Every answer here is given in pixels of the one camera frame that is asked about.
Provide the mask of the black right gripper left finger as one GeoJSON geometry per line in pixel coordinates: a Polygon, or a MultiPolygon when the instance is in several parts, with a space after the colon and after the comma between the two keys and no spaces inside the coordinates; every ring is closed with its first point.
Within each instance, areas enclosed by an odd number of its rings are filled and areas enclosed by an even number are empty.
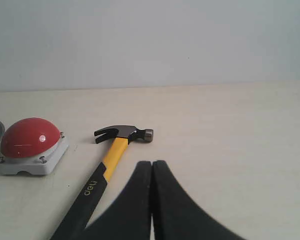
{"type": "Polygon", "coordinates": [[[124,189],[80,235],[81,240],[149,240],[152,164],[139,161],[124,189]]]}

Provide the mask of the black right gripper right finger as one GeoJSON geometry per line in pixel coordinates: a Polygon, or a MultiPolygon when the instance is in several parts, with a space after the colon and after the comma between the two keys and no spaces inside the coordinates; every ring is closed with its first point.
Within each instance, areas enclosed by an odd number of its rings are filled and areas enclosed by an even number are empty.
{"type": "Polygon", "coordinates": [[[152,163],[151,211],[156,240],[242,239],[192,200],[164,160],[152,163]]]}

